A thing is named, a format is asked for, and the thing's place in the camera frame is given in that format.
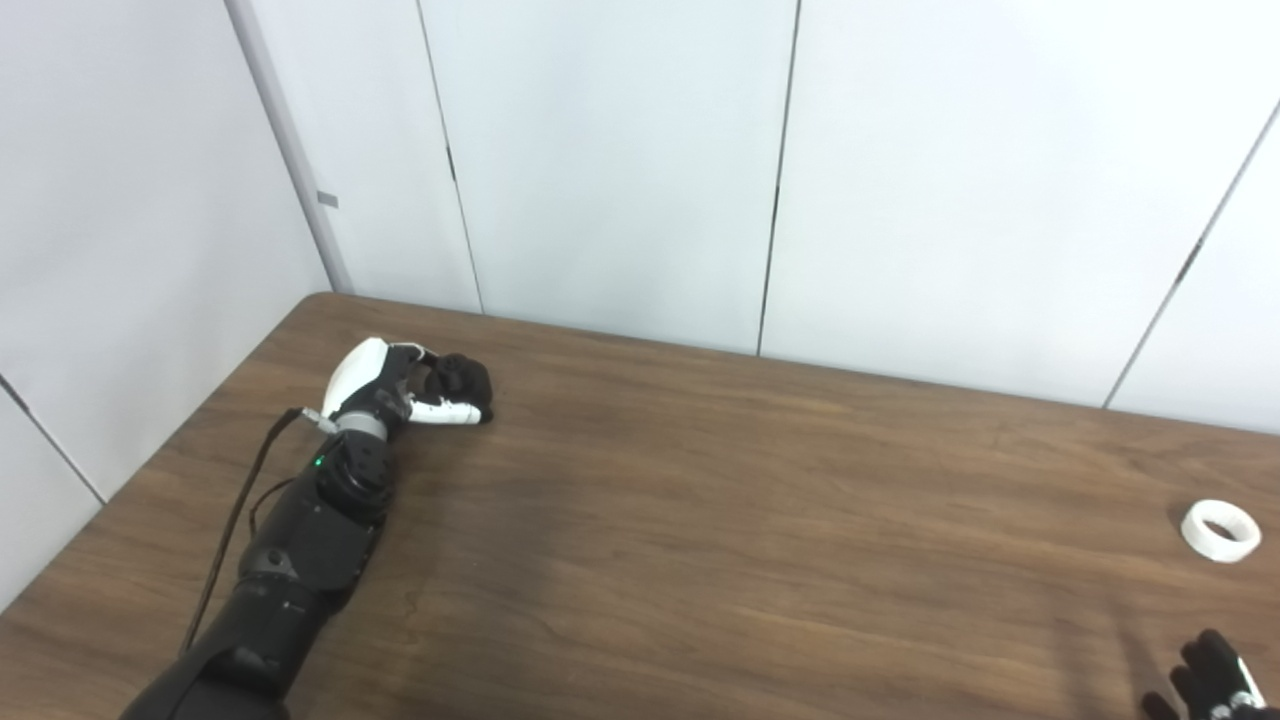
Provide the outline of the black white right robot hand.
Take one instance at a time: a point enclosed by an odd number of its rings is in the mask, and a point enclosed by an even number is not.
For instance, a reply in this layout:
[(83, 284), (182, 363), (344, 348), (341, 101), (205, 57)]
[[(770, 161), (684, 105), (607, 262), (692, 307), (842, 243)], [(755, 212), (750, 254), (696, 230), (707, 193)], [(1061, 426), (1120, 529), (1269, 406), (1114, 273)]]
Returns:
[(1140, 700), (1146, 719), (1277, 719), (1279, 710), (1261, 693), (1248, 665), (1226, 638), (1204, 629), (1181, 647), (1181, 664), (1169, 674), (1183, 708), (1162, 694)]

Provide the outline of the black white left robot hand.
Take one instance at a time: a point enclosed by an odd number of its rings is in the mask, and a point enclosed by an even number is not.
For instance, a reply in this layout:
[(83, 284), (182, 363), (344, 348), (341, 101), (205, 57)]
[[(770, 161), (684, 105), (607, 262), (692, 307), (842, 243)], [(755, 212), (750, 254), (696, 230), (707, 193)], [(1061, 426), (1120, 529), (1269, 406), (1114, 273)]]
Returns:
[(406, 424), (471, 427), (494, 418), (488, 369), (462, 354), (370, 337), (332, 373), (323, 406), (308, 416), (334, 436), (389, 439)]

